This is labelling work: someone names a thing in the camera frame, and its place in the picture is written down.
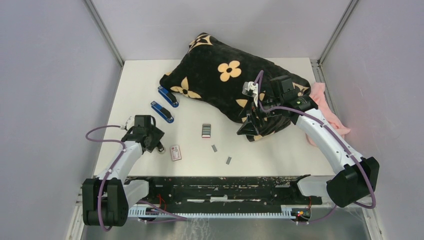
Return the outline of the grey beige stapler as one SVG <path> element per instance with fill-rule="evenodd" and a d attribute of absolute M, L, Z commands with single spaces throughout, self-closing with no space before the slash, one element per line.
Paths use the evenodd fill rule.
<path fill-rule="evenodd" d="M 162 143 L 158 143 L 158 145 L 156 146 L 157 152 L 159 154 L 164 154 L 166 152 L 165 147 L 162 145 Z"/>

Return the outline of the blue stapler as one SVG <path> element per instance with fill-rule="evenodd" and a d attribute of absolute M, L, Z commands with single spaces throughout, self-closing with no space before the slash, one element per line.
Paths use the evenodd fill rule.
<path fill-rule="evenodd" d="M 173 108 L 177 108 L 179 106 L 179 102 L 177 100 L 177 98 L 171 93 L 169 92 L 166 88 L 164 88 L 163 86 L 159 86 L 157 88 L 158 93 L 173 107 Z"/>
<path fill-rule="evenodd" d="M 151 108 L 158 113 L 167 123 L 171 124 L 174 122 L 172 114 L 156 101 L 150 103 Z"/>

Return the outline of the grey staple strip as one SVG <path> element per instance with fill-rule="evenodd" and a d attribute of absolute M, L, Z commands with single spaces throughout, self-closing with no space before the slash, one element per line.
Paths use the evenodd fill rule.
<path fill-rule="evenodd" d="M 214 144 L 211 147 L 215 153 L 218 151 L 217 147 Z"/>
<path fill-rule="evenodd" d="M 230 157 L 230 156 L 229 156 L 229 157 L 227 158 L 227 160 L 226 160 L 226 162 L 225 162 L 225 163 L 226 163 L 227 165 L 229 165 L 229 164 L 231 163 L 231 160 L 232 160 L 232 157 Z"/>

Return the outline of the box of staples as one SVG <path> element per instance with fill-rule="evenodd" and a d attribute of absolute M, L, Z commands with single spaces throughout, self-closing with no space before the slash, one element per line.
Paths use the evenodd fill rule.
<path fill-rule="evenodd" d="M 209 123 L 204 123 L 202 125 L 202 129 L 201 129 L 201 137 L 208 139 L 211 137 L 211 131 L 212 130 L 212 126 Z"/>

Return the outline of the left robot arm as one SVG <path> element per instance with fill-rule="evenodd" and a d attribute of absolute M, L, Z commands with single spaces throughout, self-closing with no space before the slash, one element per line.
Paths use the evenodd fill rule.
<path fill-rule="evenodd" d="M 139 200 L 149 204 L 156 200 L 158 191 L 146 180 L 125 181 L 134 164 L 145 152 L 165 148 L 161 143 L 164 132 L 156 126 L 151 115 L 136 115 L 134 125 L 127 129 L 118 152 L 107 167 L 82 184 L 82 218 L 87 226 L 100 226 L 104 231 L 123 226 L 130 208 Z"/>

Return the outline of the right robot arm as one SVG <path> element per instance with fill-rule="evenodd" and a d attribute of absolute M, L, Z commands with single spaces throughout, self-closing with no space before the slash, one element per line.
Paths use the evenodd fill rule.
<path fill-rule="evenodd" d="M 334 176 L 304 176 L 289 189 L 289 199 L 302 204 L 309 197 L 326 197 L 340 208 L 356 204 L 366 209 L 377 205 L 375 189 L 380 164 L 364 157 L 331 126 L 317 103 L 301 95 L 287 75 L 275 77 L 263 86 L 263 71 L 255 81 L 245 82 L 242 94 L 248 96 L 246 120 L 238 135 L 258 136 L 265 119 L 285 117 L 303 130 L 329 162 Z"/>

